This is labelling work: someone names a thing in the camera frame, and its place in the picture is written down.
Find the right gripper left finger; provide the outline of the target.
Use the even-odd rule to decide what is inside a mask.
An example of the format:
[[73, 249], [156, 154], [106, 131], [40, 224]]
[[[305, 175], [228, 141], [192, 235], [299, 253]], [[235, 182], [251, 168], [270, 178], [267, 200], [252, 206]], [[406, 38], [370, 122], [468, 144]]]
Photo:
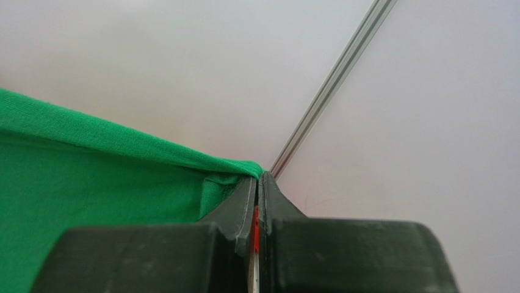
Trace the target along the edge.
[[32, 292], [253, 292], [257, 181], [195, 223], [79, 226], [55, 242]]

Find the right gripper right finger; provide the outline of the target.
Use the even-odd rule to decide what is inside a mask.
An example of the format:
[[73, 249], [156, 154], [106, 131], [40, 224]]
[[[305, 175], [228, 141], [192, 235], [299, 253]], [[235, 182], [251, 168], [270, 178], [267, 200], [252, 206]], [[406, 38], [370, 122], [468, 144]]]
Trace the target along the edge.
[[458, 292], [427, 226], [308, 217], [269, 172], [258, 188], [261, 292]]

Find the green t shirt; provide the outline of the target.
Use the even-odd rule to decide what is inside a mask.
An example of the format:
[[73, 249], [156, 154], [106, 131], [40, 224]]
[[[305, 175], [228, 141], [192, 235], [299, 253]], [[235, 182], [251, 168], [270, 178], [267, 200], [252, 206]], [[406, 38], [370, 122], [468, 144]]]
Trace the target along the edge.
[[262, 173], [2, 89], [1, 291], [27, 292], [67, 228], [194, 222]]

